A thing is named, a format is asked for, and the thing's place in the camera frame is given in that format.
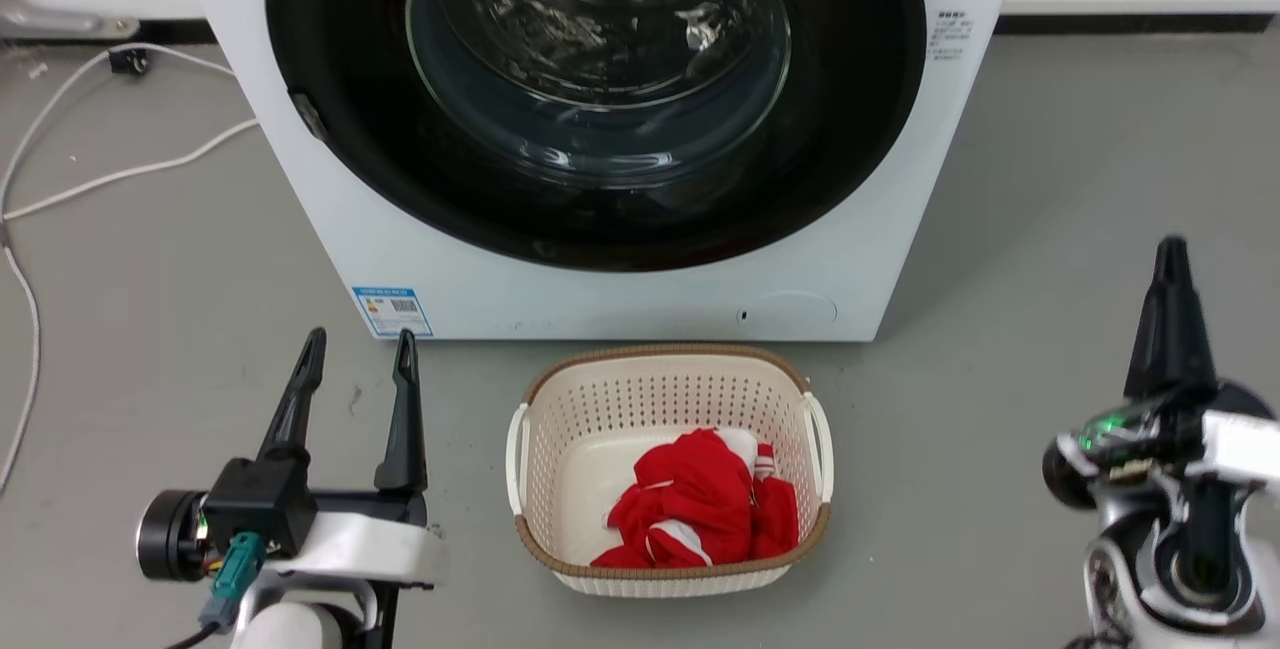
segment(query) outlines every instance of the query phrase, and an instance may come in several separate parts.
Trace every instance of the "washing machine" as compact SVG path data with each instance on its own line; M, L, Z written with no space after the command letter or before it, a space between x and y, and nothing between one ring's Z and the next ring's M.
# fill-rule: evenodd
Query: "washing machine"
M1002 0L201 0L374 335L873 339Z

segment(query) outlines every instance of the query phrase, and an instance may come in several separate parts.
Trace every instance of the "laundry basket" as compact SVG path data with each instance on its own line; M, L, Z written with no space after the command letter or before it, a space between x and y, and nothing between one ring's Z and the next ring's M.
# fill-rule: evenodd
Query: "laundry basket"
M535 559L585 594L677 598L764 586L822 539L835 471L831 430L795 367L764 349L654 346L604 349L535 380L507 435L507 497ZM741 428L773 445L796 488L800 544L769 559L699 568L595 568L620 544L605 517L650 448L695 428Z

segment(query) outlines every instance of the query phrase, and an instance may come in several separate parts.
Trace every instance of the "teal connector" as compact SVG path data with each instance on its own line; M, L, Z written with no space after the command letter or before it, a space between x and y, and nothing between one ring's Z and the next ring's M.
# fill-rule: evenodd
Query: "teal connector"
M200 625L215 625L218 634L229 632L236 625L241 599L257 580L265 562L265 540L252 531L237 534L223 558L223 568L214 577L212 595L200 611Z

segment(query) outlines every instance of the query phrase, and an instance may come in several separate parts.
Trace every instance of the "blue and white sticker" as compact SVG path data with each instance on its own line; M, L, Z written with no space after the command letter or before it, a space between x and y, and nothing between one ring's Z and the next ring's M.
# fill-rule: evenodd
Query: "blue and white sticker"
M408 329L413 335L433 335L422 305L412 289L393 285L352 285L365 320L376 335L399 335Z

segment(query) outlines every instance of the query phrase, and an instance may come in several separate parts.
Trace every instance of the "basket handle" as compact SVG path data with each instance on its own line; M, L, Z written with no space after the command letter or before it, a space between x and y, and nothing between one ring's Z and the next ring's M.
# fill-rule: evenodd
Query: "basket handle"
M831 494L836 484L836 461L831 448L831 425L827 424L827 412L822 411L818 398L805 390L805 419L809 420L810 447L813 434L817 434L818 452L813 452L813 475L822 477L822 503L831 503Z
M525 470L529 467L529 422L525 413L529 405L520 405L511 417L511 429L507 430L507 502L511 503L511 513L520 516L525 513Z

